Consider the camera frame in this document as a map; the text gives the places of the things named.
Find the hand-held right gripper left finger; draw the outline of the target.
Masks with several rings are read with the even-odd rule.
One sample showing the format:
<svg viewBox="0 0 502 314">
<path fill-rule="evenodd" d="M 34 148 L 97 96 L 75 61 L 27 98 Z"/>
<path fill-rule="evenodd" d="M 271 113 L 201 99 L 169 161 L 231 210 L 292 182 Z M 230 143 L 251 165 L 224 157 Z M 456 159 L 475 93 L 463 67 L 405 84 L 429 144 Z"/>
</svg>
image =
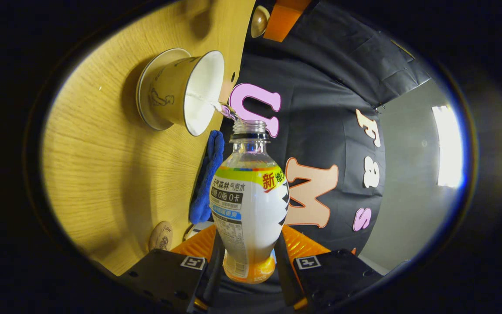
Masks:
<svg viewBox="0 0 502 314">
<path fill-rule="evenodd" d="M 208 312 L 222 275 L 225 248 L 211 225 L 171 252 L 153 249 L 118 282 L 175 312 Z"/>
</svg>

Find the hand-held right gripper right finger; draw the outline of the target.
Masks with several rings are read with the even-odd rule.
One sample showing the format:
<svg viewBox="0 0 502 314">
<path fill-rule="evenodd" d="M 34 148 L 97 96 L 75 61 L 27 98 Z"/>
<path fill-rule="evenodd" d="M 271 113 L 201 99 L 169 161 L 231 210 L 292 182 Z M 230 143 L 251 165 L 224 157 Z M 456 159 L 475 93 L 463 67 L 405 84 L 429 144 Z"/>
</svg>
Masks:
<svg viewBox="0 0 502 314">
<path fill-rule="evenodd" d="M 274 250 L 285 311 L 331 311 L 383 278 L 353 252 L 330 251 L 290 226 Z"/>
</svg>

